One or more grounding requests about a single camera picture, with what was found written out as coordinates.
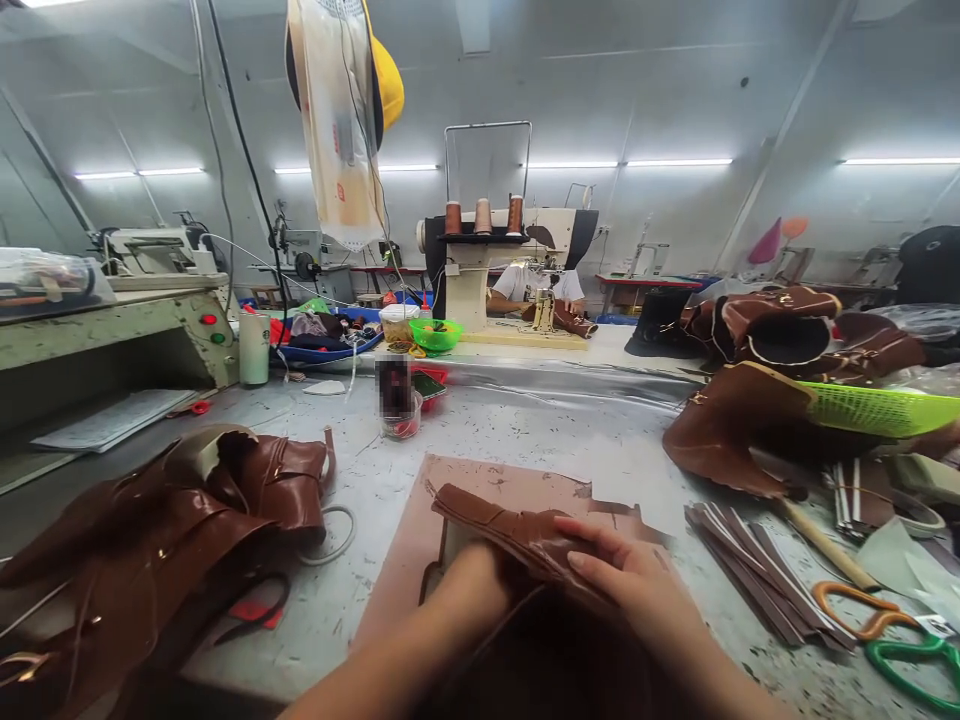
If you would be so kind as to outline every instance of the work table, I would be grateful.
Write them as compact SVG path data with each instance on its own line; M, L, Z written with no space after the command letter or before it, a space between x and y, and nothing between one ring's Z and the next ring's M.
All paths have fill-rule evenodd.
M717 501L733 505L745 520L763 523L808 586L830 579L812 551L765 505L685 477L666 459L660 437L680 402L671 401L666 390L682 398L693 386L662 373L681 378L682 370L699 363L635 358L622 350L633 328L600 330L583 357L570 357L575 355L570 352L559 358L538 356L555 352L542 349L529 349L528 355L518 352L526 348L458 346L447 363L454 371L452 380L460 384L451 386L437 412L424 417L419 434L403 442L380 437L374 380L363 372L347 401L344 396L305 395L302 385L279 381L256 390L231 388L214 399L202 420L166 421L105 456L83 459L0 498L4 527L0 556L22 547L85 487L128 471L169 439L200 424L233 422L296 440L318 439L329 424L334 429L338 472L324 503L343 504L356 513L355 541L344 556L324 567L292 561L284 568L292 591L279 627L203 650L184 670L189 679L289 702L343 662L428 452L560 472L585 481L591 480L591 473L629 463L638 479L654 484L672 502ZM349 382L342 374L325 377ZM664 383L677 387L671 390ZM616 458L590 453L592 447L611 445L621 448ZM832 511L814 504L805 508L822 527L828 526ZM329 550L344 539L349 524L333 514L328 528ZM851 657L830 657L816 646L782 647L690 530L678 532L667 547L724 649L757 682L804 715L897 720L928 716L889 685L861 650ZM896 599L907 611L913 610ZM24 606L18 599L15 607ZM11 607L11 598L0 596L0 616L5 620ZM938 670L908 667L906 674L950 697L949 682Z

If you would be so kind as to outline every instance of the green basket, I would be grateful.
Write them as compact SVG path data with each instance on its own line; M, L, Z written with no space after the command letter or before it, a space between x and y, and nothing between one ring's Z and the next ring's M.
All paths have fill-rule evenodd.
M823 383L800 384L817 393L810 415L828 427L906 438L936 430L960 417L960 398Z
M415 318L410 321L410 329L413 330L413 341L417 345L435 352L452 350L463 335L463 325L450 320Z

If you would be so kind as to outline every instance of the hand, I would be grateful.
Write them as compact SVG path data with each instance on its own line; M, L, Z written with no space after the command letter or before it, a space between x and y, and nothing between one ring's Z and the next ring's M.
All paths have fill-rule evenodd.
M633 631L662 661L682 663L704 642L713 643L693 599L670 572L663 548L630 542L575 518L557 517L556 523L560 532L596 544L599 558L572 552L570 567L613 598Z
M583 308L585 307L584 298L580 298L579 300L561 300L560 302L563 303L563 307L567 312L577 317L583 316Z
M503 582L499 551L485 541L463 548L425 604L425 608L452 622L459 639L478 641L489 634L510 610L510 592Z

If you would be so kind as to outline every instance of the blue tray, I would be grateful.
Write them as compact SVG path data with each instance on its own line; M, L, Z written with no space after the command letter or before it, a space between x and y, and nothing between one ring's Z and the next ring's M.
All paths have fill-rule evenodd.
M380 314L378 310L372 308L340 308L332 307L330 312L334 315L348 315L354 320L363 315L368 322L379 322ZM287 318L287 325L293 322L292 317ZM368 340L357 348L357 355L371 350L377 343L383 340L383 333L377 335L373 340ZM288 362L303 362L311 365L323 365L337 360L353 357L353 350L334 350L333 352L320 352L319 350L307 350L305 348L281 347L280 352Z

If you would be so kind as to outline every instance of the fluorescent light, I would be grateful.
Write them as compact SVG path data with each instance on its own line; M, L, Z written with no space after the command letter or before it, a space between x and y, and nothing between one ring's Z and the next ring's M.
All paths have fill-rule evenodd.
M703 160L631 160L627 167L699 167L705 165L729 165L732 158L708 158Z
M418 170L439 170L439 165L381 165L380 172L416 172Z
M72 5L83 0L20 0L27 7L51 7L52 5Z
M530 163L529 168L531 170L573 170L576 168L617 167L619 164L616 160L570 160L552 163Z
M134 172L116 172L116 173L82 173L74 175L77 180L116 180L118 178L136 177Z
M203 168L172 168L170 170L140 170L138 175L154 177L156 175L201 175Z
M960 165L960 158L857 158L841 165Z

